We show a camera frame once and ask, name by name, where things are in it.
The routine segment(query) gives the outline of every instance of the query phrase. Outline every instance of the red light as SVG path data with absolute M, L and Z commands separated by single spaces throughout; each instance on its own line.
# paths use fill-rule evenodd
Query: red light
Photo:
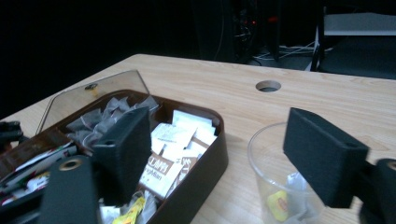
M 274 17 L 268 18 L 268 22 L 277 22 L 277 17 L 274 16 Z

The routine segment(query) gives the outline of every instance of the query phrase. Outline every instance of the yellow wrapper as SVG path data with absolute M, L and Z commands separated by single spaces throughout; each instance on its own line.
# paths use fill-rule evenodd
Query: yellow wrapper
M 267 205 L 276 220 L 283 222 L 288 219 L 288 194 L 285 190 L 268 196 Z
M 145 203 L 145 198 L 138 198 L 136 202 L 134 202 L 134 205 L 132 205 L 131 209 L 129 209 L 129 211 L 125 215 L 114 219 L 113 224 L 135 224 L 137 215 L 139 215 L 140 212 L 143 210 Z

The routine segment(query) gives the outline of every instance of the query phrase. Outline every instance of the cable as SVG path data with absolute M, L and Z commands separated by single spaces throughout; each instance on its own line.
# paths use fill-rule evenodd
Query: cable
M 284 45 L 279 46 L 280 49 L 300 49 L 300 48 L 304 48 L 304 46 L 291 46 L 291 47 L 287 47 Z M 314 47 L 305 47 L 306 49 L 314 49 Z
M 304 50 L 304 51 L 299 51 L 299 52 L 294 52 L 294 54 L 307 54 L 307 53 L 312 53 L 314 52 L 313 50 Z M 290 51 L 280 51 L 279 53 L 282 54 L 288 54 Z
M 241 36 L 246 36 L 246 35 L 251 36 L 250 30 L 246 26 L 244 26 L 243 28 L 247 31 L 247 33 L 243 33 L 241 35 L 235 35 L 234 37 L 241 37 Z
M 252 60 L 253 60 L 254 62 L 258 63 L 260 66 L 262 66 L 262 63 L 261 63 L 259 60 L 255 59 L 254 57 L 252 58 Z
M 220 0 L 220 4 L 221 4 L 221 36 L 220 36 L 220 42 L 219 42 L 219 47 L 218 50 L 216 51 L 215 54 L 215 58 L 213 59 L 213 61 L 215 61 L 218 58 L 220 49 L 221 49 L 221 45 L 222 45 L 222 41 L 223 41 L 223 36 L 224 36 L 224 26 L 225 26 L 225 15 L 224 15 L 224 5 L 223 5 L 223 0 Z
M 300 49 L 297 49 L 297 50 L 292 51 L 292 52 L 290 52 L 290 53 L 284 54 L 284 55 L 280 56 L 279 59 L 284 58 L 284 57 L 287 57 L 287 56 L 289 56 L 289 55 L 291 55 L 291 54 L 293 54 L 293 53 L 299 52 L 299 51 L 301 51 L 301 50 L 303 50 L 303 49 L 305 49 L 305 48 L 310 47 L 310 46 L 313 45 L 313 44 L 315 44 L 315 41 L 309 43 L 308 45 L 306 45 L 306 46 L 304 46 L 304 47 L 301 47 Z

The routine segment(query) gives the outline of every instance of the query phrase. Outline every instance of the white shelf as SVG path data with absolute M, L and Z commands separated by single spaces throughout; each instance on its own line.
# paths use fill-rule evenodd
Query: white shelf
M 396 16 L 375 13 L 331 14 L 325 35 L 396 35 Z

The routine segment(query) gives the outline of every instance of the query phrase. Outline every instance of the black chair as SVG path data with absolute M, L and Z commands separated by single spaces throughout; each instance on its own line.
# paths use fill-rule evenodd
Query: black chair
M 317 1 L 317 46 L 311 71 L 351 75 L 359 77 L 378 77 L 396 79 L 396 35 L 349 35 L 332 45 L 329 52 L 329 37 L 325 35 L 326 8 L 347 7 L 362 13 L 361 15 L 384 15 L 387 19 L 396 15 L 396 1 Z

